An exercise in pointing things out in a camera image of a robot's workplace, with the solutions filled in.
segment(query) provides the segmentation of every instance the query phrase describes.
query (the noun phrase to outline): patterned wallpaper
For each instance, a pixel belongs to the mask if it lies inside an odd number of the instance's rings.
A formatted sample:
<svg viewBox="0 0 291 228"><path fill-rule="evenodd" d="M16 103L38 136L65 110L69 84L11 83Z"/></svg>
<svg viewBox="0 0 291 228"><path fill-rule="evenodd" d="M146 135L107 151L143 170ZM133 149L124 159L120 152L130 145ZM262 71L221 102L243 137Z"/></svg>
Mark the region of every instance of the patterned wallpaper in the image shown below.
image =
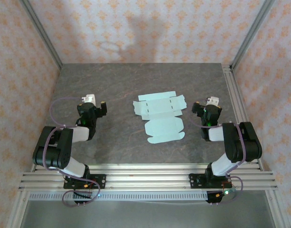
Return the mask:
<svg viewBox="0 0 291 228"><path fill-rule="evenodd" d="M31 168L58 74L19 0L0 0L0 228Z"/></svg>
<svg viewBox="0 0 291 228"><path fill-rule="evenodd" d="M31 0L63 63L230 64L264 0Z"/></svg>
<svg viewBox="0 0 291 228"><path fill-rule="evenodd" d="M291 0L276 0L235 76L291 221Z"/></svg>

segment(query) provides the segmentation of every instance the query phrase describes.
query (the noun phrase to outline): folded cardboard flap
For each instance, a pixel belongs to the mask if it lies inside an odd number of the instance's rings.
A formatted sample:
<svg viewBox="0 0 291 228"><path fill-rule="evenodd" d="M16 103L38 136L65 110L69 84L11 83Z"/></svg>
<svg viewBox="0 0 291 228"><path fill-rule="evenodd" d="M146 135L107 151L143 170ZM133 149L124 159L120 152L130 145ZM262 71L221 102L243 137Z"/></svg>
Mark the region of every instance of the folded cardboard flap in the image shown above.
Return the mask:
<svg viewBox="0 0 291 228"><path fill-rule="evenodd" d="M183 95L149 101L134 101L133 105L137 115L172 113L187 107Z"/></svg>
<svg viewBox="0 0 291 228"><path fill-rule="evenodd" d="M182 115L182 109L187 107L183 95L176 96L175 91L147 94L138 96L139 102L134 101L134 110L142 120L149 120L145 124L145 132L152 137L150 143L180 140L185 133L183 122L175 116Z"/></svg>

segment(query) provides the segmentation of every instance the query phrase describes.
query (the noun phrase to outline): black mounting plate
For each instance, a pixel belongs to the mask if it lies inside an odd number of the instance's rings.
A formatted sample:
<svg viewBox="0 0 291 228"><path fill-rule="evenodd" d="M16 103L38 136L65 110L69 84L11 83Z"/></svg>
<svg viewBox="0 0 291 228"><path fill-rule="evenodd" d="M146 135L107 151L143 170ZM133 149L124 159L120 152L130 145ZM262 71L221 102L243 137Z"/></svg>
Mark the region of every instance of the black mounting plate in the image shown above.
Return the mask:
<svg viewBox="0 0 291 228"><path fill-rule="evenodd" d="M87 178L89 180L94 180L100 185L101 189L105 189L106 185L106 174L88 174ZM95 184L90 185L90 187L85 188L84 185L88 184L89 182L81 181L81 180L76 180L74 178L68 178L65 177L64 181L64 189L80 189L80 190L85 190L85 189L98 189L98 187Z"/></svg>
<svg viewBox="0 0 291 228"><path fill-rule="evenodd" d="M230 189L232 187L225 176L213 176L210 181L207 181L205 174L190 173L188 178L191 189Z"/></svg>
<svg viewBox="0 0 291 228"><path fill-rule="evenodd" d="M207 200L206 200L206 202L208 202L208 203L220 203L221 202L221 200L222 200L222 197L223 197L223 195L222 195L222 191L218 191L218 192L216 192L216 191L214 191L214 192L207 192Z"/></svg>

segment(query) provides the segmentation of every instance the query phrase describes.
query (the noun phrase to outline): wire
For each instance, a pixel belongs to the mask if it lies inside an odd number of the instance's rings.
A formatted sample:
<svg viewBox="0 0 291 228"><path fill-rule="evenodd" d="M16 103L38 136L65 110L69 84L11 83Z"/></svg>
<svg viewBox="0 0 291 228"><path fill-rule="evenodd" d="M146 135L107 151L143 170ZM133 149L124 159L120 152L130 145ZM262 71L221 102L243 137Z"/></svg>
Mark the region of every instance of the wire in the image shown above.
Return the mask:
<svg viewBox="0 0 291 228"><path fill-rule="evenodd" d="M228 181L225 181L225 182L222 182L223 184L225 183L228 183L228 184L231 184L234 188L235 188L235 185L233 185L231 182L228 182Z"/></svg>
<svg viewBox="0 0 291 228"><path fill-rule="evenodd" d="M63 176L64 181L68 181L68 179L66 179L66 176L64 176L64 175L62 175L62 176ZM74 184L75 186L77 186L77 184L74 181L72 181L72 180L70 180L69 184ZM93 185L93 183L91 183L89 185L89 193L88 194L90 196L91 196L90 190L92 189L92 185ZM78 194L76 192L74 192L74 194L77 195L77 196L85 197L84 195L80 195L80 194Z"/></svg>
<svg viewBox="0 0 291 228"><path fill-rule="evenodd" d="M54 100L54 101L51 103L51 105L50 105L50 107L49 107L49 114L50 114L50 118L51 118L51 120L52 120L56 125L58 125L58 126L64 126L64 124L60 124L60 123L58 123L58 122L55 120L55 118L53 117L53 115L52 115L52 107L54 106L54 104L55 104L56 102L58 102L58 101L60 101L60 100L81 100L81 98L80 98L80 97L71 97L71 96L69 96L69 97L61 97L61 98L58 98L58 99Z"/></svg>
<svg viewBox="0 0 291 228"><path fill-rule="evenodd" d="M201 126L201 125L198 125L198 124L194 123L194 122L192 121L192 119L190 118L189 115L188 115L188 118L189 118L190 122L191 122L194 126L196 126L196 127L200 127L200 128L213 128L213 127L219 127L219 126L220 126L220 125L217 125L217 126ZM237 167L238 167L239 165L241 165L242 163L244 163L244 162L245 162L245 159L246 159L245 144L244 144L244 139L243 139L243 136L242 136L242 134L241 134L241 130L240 130L239 124L237 124L237 123L233 123L233 124L235 125L235 127L237 128L237 131L238 131L239 140L240 140L241 147L242 147L242 151L243 151L243 158L242 158L242 160L241 160L237 165L235 165L234 167L232 167L231 169L229 169L228 171L225 172L225 177L228 178L228 179L236 178L236 179L238 179L238 180L240 181L240 183L241 183L240 194L238 194L237 196L235 196L235 197L232 198L231 200L228 200L228 201L225 201L225 202L216 203L216 205L219 205L219 204L225 204L225 203L229 203L229 202L233 202L234 200L236 200L236 199L239 197L239 195L241 195L241 193L242 193L242 191L243 191L243 189L244 189L244 183L243 183L243 181L242 181L242 179L241 179L240 177L237 177L237 176L229 176L229 175L228 175L231 171L237 169Z"/></svg>
<svg viewBox="0 0 291 228"><path fill-rule="evenodd" d="M75 124L78 125L80 120L81 120L81 118L77 119L77 121L75 122Z"/></svg>
<svg viewBox="0 0 291 228"><path fill-rule="evenodd" d="M166 204L166 205L199 205L207 204L207 202L193 202L193 203L171 203L171 202L159 202L159 201L126 201L126 202L137 202L137 203L152 203L152 204Z"/></svg>
<svg viewBox="0 0 291 228"><path fill-rule="evenodd" d="M50 169L50 168L48 168L48 167L47 167L47 164L46 164L46 153L47 153L47 148L48 148L48 145L49 145L49 140L50 140L51 136L54 134L54 132L57 131L57 130L60 130L60 129L62 129L62 128L61 128L61 127L56 127L55 129L53 129L53 130L50 132L50 134L48 135L48 137L47 137L47 139L46 139L46 142L45 142L45 145L44 145L42 161L43 161L43 167L44 167L46 170L48 170L48 171L52 171L52 170L55 171L55 169ZM67 173L61 171L60 169L57 169L57 170L58 170L59 173L61 173L62 175L68 176L69 178L74 178L74 179L77 179L77 180L80 180L80 181L91 182L91 183L95 184L96 186L98 186L97 194L96 194L96 195L95 195L95 196L94 196L90 201L83 202L83 205L84 205L84 206L85 206L86 204L89 204L89 203L93 202L93 201L98 197L98 195L100 194L100 185L99 185L97 182L95 182L95 181L93 181L93 180L89 180L89 179L84 179L84 178L80 178L80 177L76 177L76 176L68 175ZM86 194L89 193L88 191L76 191L76 190L69 190L69 191L65 192L65 193L63 194L63 196L62 196L62 203L63 203L65 206L69 207L69 208L74 208L74 207L79 207L79 206L80 206L80 203L71 205L71 204L67 204L67 203L64 201L65 195L68 194L68 193L70 193L70 192L86 193Z"/></svg>

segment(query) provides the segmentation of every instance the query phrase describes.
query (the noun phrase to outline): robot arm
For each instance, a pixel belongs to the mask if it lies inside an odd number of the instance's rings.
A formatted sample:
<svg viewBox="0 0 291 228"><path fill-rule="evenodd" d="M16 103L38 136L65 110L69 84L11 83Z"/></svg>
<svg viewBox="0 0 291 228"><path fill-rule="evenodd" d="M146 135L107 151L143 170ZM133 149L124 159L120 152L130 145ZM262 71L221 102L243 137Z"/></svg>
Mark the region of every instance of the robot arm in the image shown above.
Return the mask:
<svg viewBox="0 0 291 228"><path fill-rule="evenodd" d="M205 126L201 128L202 137L206 141L224 141L225 153L217 161L210 163L204 174L189 174L191 188L231 189L232 184L228 182L228 178L230 178L228 174L242 162L259 159L262 155L262 147L250 122L242 122L238 127L233 123L223 123L217 126L221 112L221 108L218 106L219 99L211 97L207 100L210 102L206 106L200 105L199 102L194 103L192 112L201 117L202 126ZM220 202L222 199L222 194L208 192L208 195L212 196L207 200L209 203Z"/></svg>
<svg viewBox="0 0 291 228"><path fill-rule="evenodd" d="M101 102L101 108L95 106L94 95L82 97L84 103L77 106L80 118L74 128L60 128L54 132L49 140L46 153L46 165L63 171L69 176L88 178L89 169L71 157L72 143L87 141L95 134L97 118L103 117L107 113L105 102ZM33 153L33 162L43 166L43 150L48 135L56 127L45 126L42 130L38 143Z"/></svg>

